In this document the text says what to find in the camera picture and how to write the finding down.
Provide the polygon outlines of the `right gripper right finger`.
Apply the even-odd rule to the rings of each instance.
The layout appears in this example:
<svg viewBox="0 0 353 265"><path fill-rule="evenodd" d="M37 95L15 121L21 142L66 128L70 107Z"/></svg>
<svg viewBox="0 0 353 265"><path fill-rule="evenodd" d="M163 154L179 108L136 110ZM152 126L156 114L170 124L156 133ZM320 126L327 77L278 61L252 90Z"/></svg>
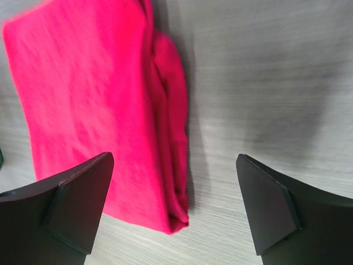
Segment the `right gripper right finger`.
<svg viewBox="0 0 353 265"><path fill-rule="evenodd" d="M263 264L352 264L352 199L240 154L236 161L256 254Z"/></svg>

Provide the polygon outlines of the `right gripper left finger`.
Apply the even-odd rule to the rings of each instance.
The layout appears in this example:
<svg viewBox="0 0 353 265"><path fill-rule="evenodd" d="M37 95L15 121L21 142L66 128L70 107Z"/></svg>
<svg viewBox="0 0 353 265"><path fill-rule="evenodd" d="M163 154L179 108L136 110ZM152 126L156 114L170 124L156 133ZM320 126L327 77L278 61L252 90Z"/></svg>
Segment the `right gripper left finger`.
<svg viewBox="0 0 353 265"><path fill-rule="evenodd" d="M114 167L103 152L69 170L1 193L1 264L84 264Z"/></svg>

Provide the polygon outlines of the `dark green t-shirt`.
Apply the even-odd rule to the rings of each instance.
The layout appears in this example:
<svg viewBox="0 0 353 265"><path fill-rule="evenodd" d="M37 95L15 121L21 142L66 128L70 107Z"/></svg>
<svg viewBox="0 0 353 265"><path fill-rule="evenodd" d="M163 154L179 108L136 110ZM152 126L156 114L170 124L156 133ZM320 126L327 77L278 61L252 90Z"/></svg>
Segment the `dark green t-shirt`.
<svg viewBox="0 0 353 265"><path fill-rule="evenodd" d="M3 167L4 164L4 156L2 150L0 149L0 169Z"/></svg>

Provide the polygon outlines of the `red t-shirt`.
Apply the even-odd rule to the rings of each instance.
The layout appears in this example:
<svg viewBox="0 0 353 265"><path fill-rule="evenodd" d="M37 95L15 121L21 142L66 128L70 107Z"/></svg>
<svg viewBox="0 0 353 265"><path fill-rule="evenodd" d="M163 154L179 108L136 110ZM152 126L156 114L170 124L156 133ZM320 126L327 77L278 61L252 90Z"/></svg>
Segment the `red t-shirt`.
<svg viewBox="0 0 353 265"><path fill-rule="evenodd" d="M104 213L168 235L187 227L187 87L152 3L48 1L2 36L37 180L111 152Z"/></svg>

